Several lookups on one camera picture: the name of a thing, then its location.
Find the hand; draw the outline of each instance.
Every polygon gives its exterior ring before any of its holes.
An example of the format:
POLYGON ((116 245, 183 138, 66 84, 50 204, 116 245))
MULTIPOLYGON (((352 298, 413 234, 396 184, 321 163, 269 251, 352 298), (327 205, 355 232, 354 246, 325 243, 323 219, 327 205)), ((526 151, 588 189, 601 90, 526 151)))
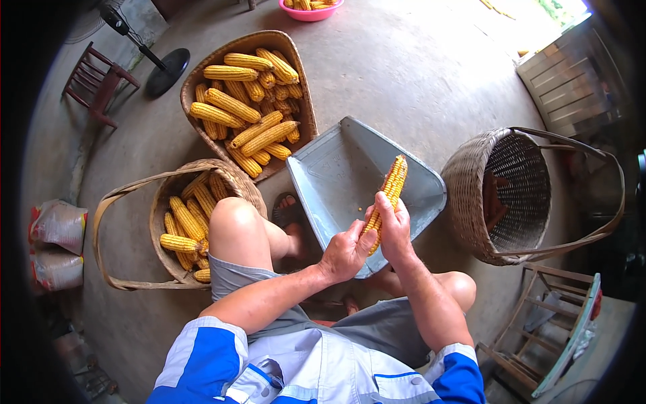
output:
POLYGON ((368 252, 377 240, 377 232, 373 229, 362 235, 364 227, 365 222, 355 220, 347 231, 334 235, 329 241, 318 267, 331 284, 352 279, 366 262, 368 252))
POLYGON ((374 209, 381 216, 381 252, 395 270, 397 264, 410 254, 414 254, 410 244, 410 216, 401 199, 393 210, 385 193, 379 191, 375 195, 375 204, 366 209, 366 222, 374 209))

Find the gray shorts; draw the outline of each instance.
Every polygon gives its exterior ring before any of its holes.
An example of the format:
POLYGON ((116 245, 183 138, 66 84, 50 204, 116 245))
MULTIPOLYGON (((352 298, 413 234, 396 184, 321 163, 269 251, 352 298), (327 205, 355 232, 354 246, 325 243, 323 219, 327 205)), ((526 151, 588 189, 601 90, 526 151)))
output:
MULTIPOLYGON (((263 268, 232 264, 210 255, 209 263, 213 301, 248 284, 282 276, 263 268)), ((337 321, 332 327, 314 323, 296 305, 270 325, 247 336, 247 339, 251 344, 260 337, 290 334, 309 328, 336 333, 366 348, 384 352, 413 369, 424 366, 429 360, 430 348, 419 335, 407 297, 380 301, 337 321)))

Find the bamboo basket handle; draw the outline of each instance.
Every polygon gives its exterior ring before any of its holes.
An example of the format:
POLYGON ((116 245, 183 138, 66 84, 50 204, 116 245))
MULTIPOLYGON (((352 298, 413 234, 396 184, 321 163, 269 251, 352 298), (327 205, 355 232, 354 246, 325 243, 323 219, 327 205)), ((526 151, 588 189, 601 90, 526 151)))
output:
MULTIPOLYGON (((105 282, 107 284, 109 284, 113 288, 128 290, 128 291, 141 290, 141 289, 196 289, 195 285, 193 284, 180 283, 177 280, 168 281, 168 282, 124 281, 122 279, 117 279, 115 277, 110 276, 107 270, 105 269, 105 266, 103 265, 103 257, 101 256, 101 248, 99 247, 99 225, 101 224, 101 218, 103 217, 105 210, 110 205, 115 203, 115 201, 117 201, 120 198, 123 198, 129 193, 136 191, 137 189, 147 184, 150 184, 153 181, 160 180, 162 178, 167 178, 170 176, 182 175, 187 173, 195 173, 197 171, 205 171, 213 168, 216 168, 216 166, 204 164, 194 168, 180 169, 177 171, 167 171, 165 173, 144 178, 143 180, 131 182, 128 185, 124 185, 123 187, 114 189, 113 191, 106 194, 103 198, 101 198, 101 201, 99 202, 99 205, 96 208, 96 212, 94 213, 94 225, 92 227, 92 234, 94 238, 92 239, 92 247, 94 249, 94 259, 96 260, 96 264, 99 266, 99 270, 101 270, 101 273, 103 274, 103 279, 105 279, 105 282)), ((204 286, 205 289, 210 287, 211 287, 210 284, 205 284, 204 286)))
POLYGON ((550 257, 554 257, 556 255, 565 254, 566 252, 575 250, 576 248, 579 248, 586 244, 591 244, 597 240, 601 240, 602 238, 609 236, 619 224, 619 221, 623 216, 623 209, 626 203, 626 188, 624 183, 623 170, 621 169, 621 166, 619 165, 617 158, 610 153, 607 153, 599 149, 595 149, 594 147, 588 146, 587 144, 581 143, 577 140, 566 138, 564 136, 561 136, 560 134, 540 131, 537 129, 529 129, 524 127, 511 127, 509 129, 511 129, 512 131, 524 132, 527 134, 538 136, 540 138, 562 143, 562 144, 542 145, 540 146, 541 149, 580 151, 582 153, 587 153, 591 156, 599 158, 600 160, 606 163, 612 163, 617 168, 617 171, 620 177, 621 201, 619 204, 619 208, 617 209, 617 212, 614 214, 614 217, 612 218, 612 220, 610 220, 609 222, 607 222, 597 230, 593 231, 592 233, 584 237, 581 237, 577 241, 573 241, 573 242, 569 242, 566 244, 561 244, 553 247, 537 248, 534 250, 506 251, 504 253, 493 253, 492 255, 494 257, 508 257, 511 255, 531 255, 531 257, 527 261, 541 261, 544 259, 548 259, 550 257))

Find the person's left hand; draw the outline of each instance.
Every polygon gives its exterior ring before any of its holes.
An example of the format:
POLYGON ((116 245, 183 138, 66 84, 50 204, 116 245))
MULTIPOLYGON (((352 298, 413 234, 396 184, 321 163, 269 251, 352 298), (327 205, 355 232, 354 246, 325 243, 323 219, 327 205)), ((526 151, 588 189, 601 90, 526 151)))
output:
POLYGON ((361 269, 368 252, 377 240, 377 231, 361 234, 366 223, 355 220, 347 231, 334 235, 318 263, 323 276, 336 284, 352 279, 361 269))

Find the wall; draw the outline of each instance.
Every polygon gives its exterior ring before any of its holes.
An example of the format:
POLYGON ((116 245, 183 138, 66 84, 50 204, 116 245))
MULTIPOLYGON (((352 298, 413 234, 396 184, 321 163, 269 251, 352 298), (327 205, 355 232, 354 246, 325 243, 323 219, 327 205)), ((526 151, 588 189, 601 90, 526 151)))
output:
MULTIPOLYGON (((151 0, 126 0, 121 12, 147 45, 153 44, 168 28, 151 0)), ((92 142, 99 134, 109 135, 112 129, 90 122, 86 108, 70 96, 61 97, 72 69, 90 41, 96 50, 127 70, 141 60, 136 46, 108 25, 79 43, 62 46, 41 89, 28 133, 21 190, 24 229, 31 206, 55 198, 76 204, 92 142)))

